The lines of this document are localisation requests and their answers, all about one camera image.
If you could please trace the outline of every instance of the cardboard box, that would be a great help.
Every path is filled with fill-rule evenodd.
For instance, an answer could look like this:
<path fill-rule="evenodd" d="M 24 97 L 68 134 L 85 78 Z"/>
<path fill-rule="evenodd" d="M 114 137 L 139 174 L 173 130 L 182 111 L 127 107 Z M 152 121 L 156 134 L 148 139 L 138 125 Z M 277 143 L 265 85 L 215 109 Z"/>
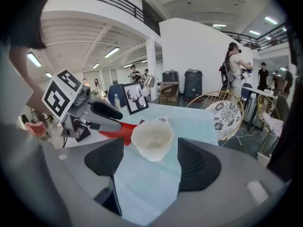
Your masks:
<path fill-rule="evenodd" d="M 175 84 L 179 84 L 178 82 L 176 81 L 168 81 L 168 82 L 161 82 L 161 85 L 160 85 L 160 91 L 162 91 L 162 89 L 166 88 L 166 87 L 169 87 L 171 85 L 175 85 Z M 171 98 L 168 98 L 167 97 L 161 97 L 161 102 L 170 102 L 172 101 L 173 103 L 176 103 L 177 102 L 177 99 L 175 97 L 171 97 Z"/>

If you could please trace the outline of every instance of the pink chair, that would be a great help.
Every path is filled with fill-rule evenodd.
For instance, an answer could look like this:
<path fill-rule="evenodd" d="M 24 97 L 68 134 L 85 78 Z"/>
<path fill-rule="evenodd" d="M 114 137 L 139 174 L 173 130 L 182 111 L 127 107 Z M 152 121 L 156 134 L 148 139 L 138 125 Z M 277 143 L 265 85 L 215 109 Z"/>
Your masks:
<path fill-rule="evenodd" d="M 49 137 L 51 137 L 49 135 L 49 133 L 47 133 L 46 131 L 46 127 L 45 124 L 42 121 L 39 121 L 37 123 L 25 123 L 25 127 L 26 129 L 31 132 L 33 135 L 37 136 L 37 137 L 41 137 L 43 135 L 48 135 Z"/>

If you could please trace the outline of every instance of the round patterned cushion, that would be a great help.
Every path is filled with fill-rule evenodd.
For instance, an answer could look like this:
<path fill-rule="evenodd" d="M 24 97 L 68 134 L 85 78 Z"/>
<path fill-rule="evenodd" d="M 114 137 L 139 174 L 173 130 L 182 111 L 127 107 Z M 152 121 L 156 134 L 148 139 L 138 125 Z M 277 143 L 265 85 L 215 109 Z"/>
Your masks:
<path fill-rule="evenodd" d="M 218 132 L 218 139 L 229 135 L 239 125 L 241 111 L 234 102 L 218 101 L 209 105 L 206 110 L 214 114 L 214 128 Z"/>

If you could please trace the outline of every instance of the light blue tablecloth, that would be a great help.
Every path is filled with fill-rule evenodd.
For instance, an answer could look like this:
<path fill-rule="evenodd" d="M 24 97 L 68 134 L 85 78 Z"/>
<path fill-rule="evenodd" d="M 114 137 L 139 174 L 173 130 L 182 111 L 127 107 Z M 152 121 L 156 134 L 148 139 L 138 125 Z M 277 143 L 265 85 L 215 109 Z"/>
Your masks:
<path fill-rule="evenodd" d="M 160 116 L 170 118 L 174 139 L 167 155 L 159 162 L 142 157 L 130 144 L 114 175 L 122 218 L 139 225 L 156 219 L 177 198 L 181 167 L 177 159 L 178 138 L 189 138 L 218 145 L 212 113 L 193 108 L 149 104 L 149 108 L 129 114 L 121 109 L 121 121 L 139 124 L 140 120 L 155 120 Z"/>

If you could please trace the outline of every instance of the picture frame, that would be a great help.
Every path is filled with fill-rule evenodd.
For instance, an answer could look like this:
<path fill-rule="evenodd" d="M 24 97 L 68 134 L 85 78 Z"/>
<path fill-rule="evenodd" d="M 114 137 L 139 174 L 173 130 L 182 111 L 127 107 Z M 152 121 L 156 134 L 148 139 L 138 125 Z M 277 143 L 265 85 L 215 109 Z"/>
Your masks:
<path fill-rule="evenodd" d="M 148 108 L 146 97 L 141 94 L 143 87 L 139 82 L 124 84 L 121 87 L 129 114 Z"/>

